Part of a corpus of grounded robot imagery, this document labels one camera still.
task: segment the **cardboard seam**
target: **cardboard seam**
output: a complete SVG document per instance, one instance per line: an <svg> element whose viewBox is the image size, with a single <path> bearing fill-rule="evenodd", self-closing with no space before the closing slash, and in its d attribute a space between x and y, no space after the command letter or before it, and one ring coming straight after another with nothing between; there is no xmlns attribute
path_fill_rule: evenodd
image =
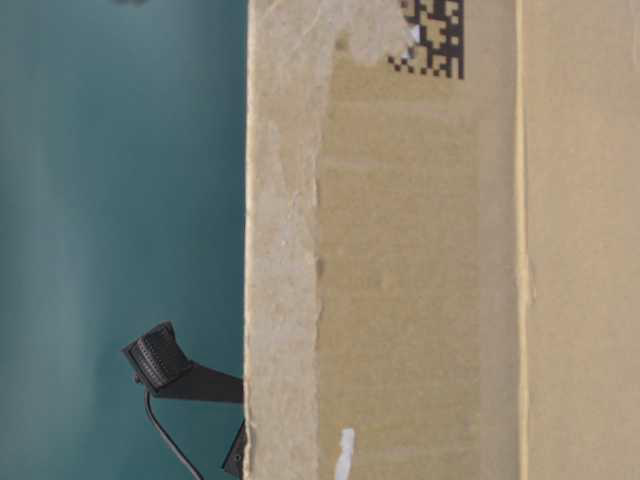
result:
<svg viewBox="0 0 640 480"><path fill-rule="evenodd" d="M516 130L514 196L516 213L516 282L518 295L518 452L519 478L529 478L529 364L527 316L531 304L531 278L527 234L527 152L524 109L523 0L516 0Z"/></svg>

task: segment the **cardboard box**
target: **cardboard box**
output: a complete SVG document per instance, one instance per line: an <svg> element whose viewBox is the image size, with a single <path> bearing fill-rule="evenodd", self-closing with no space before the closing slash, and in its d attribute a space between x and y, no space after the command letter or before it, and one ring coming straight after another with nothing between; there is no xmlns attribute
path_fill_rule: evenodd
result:
<svg viewBox="0 0 640 480"><path fill-rule="evenodd" d="M638 21L251 2L248 478L638 477Z"/></svg>

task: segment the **black cable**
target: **black cable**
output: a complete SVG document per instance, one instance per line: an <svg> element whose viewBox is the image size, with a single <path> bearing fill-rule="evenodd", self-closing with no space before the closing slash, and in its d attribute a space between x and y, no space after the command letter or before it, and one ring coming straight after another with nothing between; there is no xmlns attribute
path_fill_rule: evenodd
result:
<svg viewBox="0 0 640 480"><path fill-rule="evenodd" d="M178 445L176 445L167 431L162 427L162 425L160 425L160 422L158 422L158 420L156 419L156 416L153 414L153 410L151 410L151 395L149 394L149 390L147 389L145 389L144 391L144 408L147 411L147 417L149 417L149 420L158 431L162 439L165 441L165 443L168 445L168 447L171 449L171 451L176 455L176 457L178 457L178 460L180 460L180 462L182 462L182 464L187 467L194 478L197 478L198 480L204 480L202 474L193 465L193 463L189 461L186 455L182 453L182 450L180 450Z"/></svg>

